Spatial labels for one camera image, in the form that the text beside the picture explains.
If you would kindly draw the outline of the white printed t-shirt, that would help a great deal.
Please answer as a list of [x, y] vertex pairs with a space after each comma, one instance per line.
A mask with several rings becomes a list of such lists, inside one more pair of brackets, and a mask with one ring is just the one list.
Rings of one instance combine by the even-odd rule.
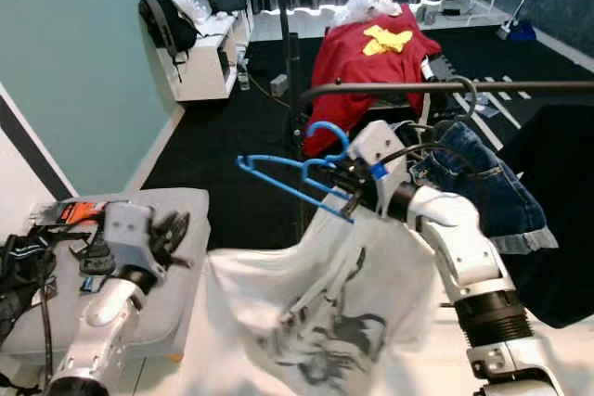
[[292, 247], [208, 263], [249, 357], [306, 396], [365, 396], [383, 359], [423, 345], [440, 302], [432, 249], [368, 210], [319, 210]]

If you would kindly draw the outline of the grey upholstered ottoman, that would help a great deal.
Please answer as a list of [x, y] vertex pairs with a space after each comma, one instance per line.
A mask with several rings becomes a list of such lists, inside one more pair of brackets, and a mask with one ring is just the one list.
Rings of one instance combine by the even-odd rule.
[[[208, 221], [208, 210], [211, 206], [209, 192], [203, 189], [175, 187], [120, 194], [93, 194], [77, 197], [76, 200], [131, 201], [132, 204], [153, 207], [154, 221], [157, 222], [170, 212], [190, 214], [189, 229], [175, 251], [175, 256], [192, 261], [192, 266], [173, 266], [167, 270], [161, 285], [156, 286], [146, 296], [136, 332], [127, 341], [127, 355], [132, 358], [182, 352], [187, 339], [187, 323], [194, 307], [196, 291], [199, 289], [202, 265], [211, 235], [211, 224]], [[84, 277], [78, 272], [78, 262], [65, 251], [62, 244], [56, 247], [56, 252], [58, 257], [54, 274], [60, 294], [48, 300], [48, 320], [51, 325], [54, 354], [60, 359], [75, 338], [82, 310], [92, 298], [78, 291], [84, 281]]]

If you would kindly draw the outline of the black handheld controller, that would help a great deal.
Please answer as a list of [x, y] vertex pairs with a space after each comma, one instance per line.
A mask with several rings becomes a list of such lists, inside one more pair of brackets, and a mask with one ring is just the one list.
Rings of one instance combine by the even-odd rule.
[[103, 231], [96, 231], [85, 247], [78, 251], [78, 269], [85, 275], [103, 276], [114, 272], [113, 252], [103, 236]]

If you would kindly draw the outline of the orange and black case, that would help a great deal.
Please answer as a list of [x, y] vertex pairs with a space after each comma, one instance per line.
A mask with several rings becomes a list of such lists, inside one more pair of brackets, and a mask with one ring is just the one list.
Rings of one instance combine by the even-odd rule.
[[54, 215], [59, 224], [77, 224], [97, 217], [105, 209], [105, 206], [105, 201], [60, 202]]

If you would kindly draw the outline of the red cloth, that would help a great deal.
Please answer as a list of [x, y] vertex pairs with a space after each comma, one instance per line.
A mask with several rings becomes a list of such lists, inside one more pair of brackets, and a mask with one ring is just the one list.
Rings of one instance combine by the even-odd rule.
[[[311, 74], [311, 85], [341, 83], [421, 83], [421, 62], [442, 53], [442, 46], [420, 30], [410, 6], [402, 5], [399, 16], [379, 16], [369, 22], [343, 24], [329, 29], [319, 48]], [[363, 31], [381, 26], [390, 32], [413, 31], [413, 39], [402, 53], [365, 56], [362, 48], [369, 37]], [[371, 94], [326, 94], [311, 100], [310, 121], [327, 121], [351, 132], [368, 109], [377, 102]]]

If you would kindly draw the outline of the small grey box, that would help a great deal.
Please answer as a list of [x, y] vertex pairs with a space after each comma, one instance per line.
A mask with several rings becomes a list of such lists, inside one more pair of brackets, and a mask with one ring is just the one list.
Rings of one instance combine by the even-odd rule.
[[268, 88], [270, 88], [270, 94], [272, 96], [275, 96], [276, 98], [284, 96], [289, 88], [288, 74], [276, 75], [276, 77], [268, 83]]

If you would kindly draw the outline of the blue denim shorts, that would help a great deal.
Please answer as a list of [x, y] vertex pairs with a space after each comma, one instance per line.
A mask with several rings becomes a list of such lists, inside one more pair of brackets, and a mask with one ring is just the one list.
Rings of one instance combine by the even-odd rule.
[[542, 206], [470, 126], [439, 121], [433, 137], [441, 149], [410, 166], [417, 184], [470, 200], [480, 215], [481, 231], [500, 253], [525, 255], [559, 247]]

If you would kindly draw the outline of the yellow cloth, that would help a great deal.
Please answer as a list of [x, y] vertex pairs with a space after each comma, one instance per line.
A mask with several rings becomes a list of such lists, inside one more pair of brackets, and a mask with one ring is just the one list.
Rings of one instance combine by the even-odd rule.
[[413, 39], [413, 31], [390, 32], [387, 29], [373, 24], [365, 29], [363, 33], [369, 37], [369, 41], [362, 48], [365, 56], [377, 56], [382, 53], [402, 53], [407, 43]]

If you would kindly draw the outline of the white shelf unit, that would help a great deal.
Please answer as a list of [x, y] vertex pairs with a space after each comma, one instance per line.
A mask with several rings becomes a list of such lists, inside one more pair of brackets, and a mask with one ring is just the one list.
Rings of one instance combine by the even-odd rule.
[[238, 77], [239, 48], [249, 42], [252, 19], [243, 11], [217, 13], [196, 24], [200, 32], [189, 52], [157, 53], [175, 102], [226, 99]]

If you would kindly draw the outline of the clear plastic bag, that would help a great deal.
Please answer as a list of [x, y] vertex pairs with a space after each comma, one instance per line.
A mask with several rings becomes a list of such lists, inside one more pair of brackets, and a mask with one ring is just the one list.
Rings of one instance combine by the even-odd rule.
[[351, 23], [369, 22], [379, 16], [402, 14], [402, 6], [394, 0], [348, 0], [344, 6], [335, 11], [329, 27], [336, 28]]

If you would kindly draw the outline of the black metal clothes rack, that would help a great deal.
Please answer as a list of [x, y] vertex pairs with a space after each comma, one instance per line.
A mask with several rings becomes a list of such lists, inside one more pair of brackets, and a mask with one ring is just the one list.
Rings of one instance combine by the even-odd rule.
[[[425, 58], [421, 62], [425, 77], [421, 83], [337, 82], [311, 86], [298, 102], [298, 116], [303, 126], [300, 158], [280, 160], [281, 167], [294, 171], [294, 179], [278, 181], [281, 191], [297, 197], [303, 204], [314, 206], [316, 211], [326, 210], [343, 219], [351, 218], [352, 215], [343, 215], [341, 209], [317, 206], [317, 201], [311, 197], [311, 185], [303, 180], [303, 167], [306, 164], [342, 166], [344, 161], [352, 160], [348, 147], [371, 121], [386, 121], [405, 146], [383, 159], [407, 158], [410, 181], [401, 184], [398, 192], [400, 188], [437, 189], [432, 185], [417, 184], [410, 166], [430, 151], [441, 149], [442, 145], [434, 142], [433, 137], [433, 126], [439, 121], [463, 121], [501, 158], [501, 149], [540, 110], [559, 105], [594, 108], [594, 81], [472, 81], [456, 73], [437, 73], [434, 65], [445, 60], [443, 48], [441, 54]], [[378, 100], [360, 124], [351, 132], [345, 132], [327, 121], [310, 121], [313, 99], [326, 94], [371, 94]], [[512, 168], [510, 170], [521, 181], [521, 176]]]

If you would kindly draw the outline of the black polo shirt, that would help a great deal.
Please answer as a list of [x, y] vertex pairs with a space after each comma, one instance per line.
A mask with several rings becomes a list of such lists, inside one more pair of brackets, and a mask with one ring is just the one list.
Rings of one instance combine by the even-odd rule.
[[594, 315], [594, 108], [540, 110], [500, 151], [557, 248], [504, 256], [522, 303], [553, 328]]

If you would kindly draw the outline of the flat grey device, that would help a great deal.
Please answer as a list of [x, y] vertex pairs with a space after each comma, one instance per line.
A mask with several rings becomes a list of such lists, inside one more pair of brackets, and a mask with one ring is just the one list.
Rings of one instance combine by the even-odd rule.
[[473, 7], [471, 0], [423, 0], [413, 15], [420, 26], [445, 26], [449, 21], [463, 21]]

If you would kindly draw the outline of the black backpack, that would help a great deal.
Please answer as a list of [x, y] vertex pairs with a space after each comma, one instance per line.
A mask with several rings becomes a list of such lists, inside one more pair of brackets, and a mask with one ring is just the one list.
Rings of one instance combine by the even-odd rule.
[[171, 57], [189, 53], [197, 41], [194, 19], [179, 9], [174, 0], [140, 0], [137, 14], [146, 23], [153, 43]]

